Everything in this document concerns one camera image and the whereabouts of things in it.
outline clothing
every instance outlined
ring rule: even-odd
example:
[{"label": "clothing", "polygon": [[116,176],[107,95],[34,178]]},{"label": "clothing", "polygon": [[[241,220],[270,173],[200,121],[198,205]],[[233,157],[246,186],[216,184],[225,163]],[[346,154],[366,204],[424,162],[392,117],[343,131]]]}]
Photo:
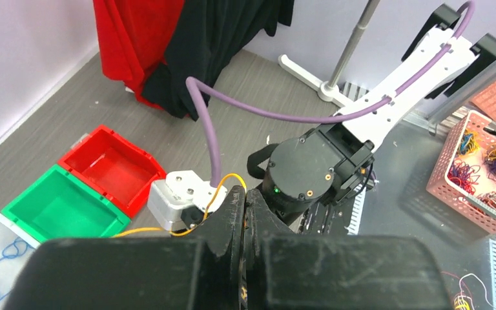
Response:
[{"label": "clothing", "polygon": [[194,76],[213,86],[261,29],[275,35],[277,22],[289,26],[292,13],[293,0],[186,0],[164,52],[166,63],[146,80],[142,97],[177,118],[197,120],[185,79]]},{"label": "clothing", "polygon": [[164,61],[182,8],[183,0],[94,0],[103,74],[149,104],[141,97],[143,83]]}]

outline black strap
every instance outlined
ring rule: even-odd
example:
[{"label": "black strap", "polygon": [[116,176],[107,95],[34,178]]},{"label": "black strap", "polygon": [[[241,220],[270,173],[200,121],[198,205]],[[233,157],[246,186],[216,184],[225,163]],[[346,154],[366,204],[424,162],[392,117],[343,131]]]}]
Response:
[{"label": "black strap", "polygon": [[246,169],[252,178],[259,180],[264,179],[265,170],[261,169],[259,164],[270,158],[277,146],[278,143],[269,144],[261,150],[258,150],[248,156],[248,160],[246,161]]}]

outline green plastic container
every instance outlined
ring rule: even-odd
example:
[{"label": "green plastic container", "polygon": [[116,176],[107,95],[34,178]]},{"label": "green plastic container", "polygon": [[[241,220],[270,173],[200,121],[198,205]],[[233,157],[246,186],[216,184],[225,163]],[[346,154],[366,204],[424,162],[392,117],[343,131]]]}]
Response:
[{"label": "green plastic container", "polygon": [[37,241],[66,237],[109,237],[130,218],[109,200],[58,165],[2,211]]}]

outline basket handle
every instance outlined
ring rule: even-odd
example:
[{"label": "basket handle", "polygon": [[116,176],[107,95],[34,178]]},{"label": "basket handle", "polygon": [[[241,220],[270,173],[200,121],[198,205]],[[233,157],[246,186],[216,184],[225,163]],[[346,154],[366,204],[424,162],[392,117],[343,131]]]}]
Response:
[{"label": "basket handle", "polygon": [[485,205],[481,200],[478,198],[474,197],[473,195],[467,195],[465,196],[467,199],[467,202],[475,207],[476,209],[482,211],[483,213],[486,213],[489,217],[496,219],[496,211],[490,209],[487,205]]}]

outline wooden floor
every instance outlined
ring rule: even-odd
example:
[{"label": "wooden floor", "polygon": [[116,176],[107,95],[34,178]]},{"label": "wooden floor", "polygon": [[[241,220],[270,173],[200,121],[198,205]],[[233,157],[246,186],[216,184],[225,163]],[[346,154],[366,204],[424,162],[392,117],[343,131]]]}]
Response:
[{"label": "wooden floor", "polygon": [[[275,112],[326,116],[336,110],[276,63],[245,51],[222,72],[216,88]],[[216,99],[209,110],[220,141],[223,173],[241,174],[249,187],[258,184],[246,171],[250,153],[262,148],[268,136],[270,143],[280,142],[311,128],[261,118]],[[202,124],[138,103],[122,83],[103,76],[96,56],[0,146],[0,210],[99,124],[151,153],[166,171],[191,169],[204,180],[210,178]],[[152,214],[143,209],[131,227],[155,225]]]}]

